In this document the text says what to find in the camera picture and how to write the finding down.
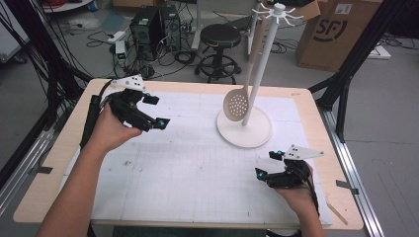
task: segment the cardboard box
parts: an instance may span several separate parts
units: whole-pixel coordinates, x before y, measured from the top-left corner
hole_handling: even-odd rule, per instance
[[[114,7],[119,9],[135,9],[143,5],[160,6],[163,0],[114,0]]]
[[[336,72],[381,2],[382,0],[312,2],[310,5],[318,5],[320,16],[307,21],[295,51],[297,66]],[[311,14],[310,6],[305,8],[305,14]]]

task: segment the human arm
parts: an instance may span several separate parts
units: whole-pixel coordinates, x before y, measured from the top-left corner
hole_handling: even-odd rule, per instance
[[[139,129],[121,124],[106,104],[37,236],[86,236],[103,159],[109,151],[140,134]]]
[[[311,193],[307,186],[303,185],[296,189],[275,189],[287,201],[290,208],[298,217],[300,229],[303,237],[323,237],[325,236],[317,210],[311,198]]]

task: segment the computer tower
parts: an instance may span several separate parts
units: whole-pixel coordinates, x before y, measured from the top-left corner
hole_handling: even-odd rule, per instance
[[[138,58],[155,60],[157,45],[163,40],[160,11],[156,6],[141,6],[129,25]]]
[[[176,6],[173,4],[163,5],[160,7],[160,14],[166,49],[170,51],[181,50],[181,20]]]

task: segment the forearm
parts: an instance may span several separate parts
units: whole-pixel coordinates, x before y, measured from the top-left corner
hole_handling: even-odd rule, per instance
[[[86,145],[47,213],[38,236],[85,236],[106,152]]]
[[[300,229],[303,237],[323,237],[325,236],[317,211],[313,206],[309,206],[303,211],[297,212]]]

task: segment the round white base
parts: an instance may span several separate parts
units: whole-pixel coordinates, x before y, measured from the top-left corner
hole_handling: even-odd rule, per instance
[[[253,108],[247,125],[240,121],[228,119],[221,111],[216,119],[218,131],[231,144],[254,148],[265,144],[272,135],[272,124],[269,117],[258,108]]]

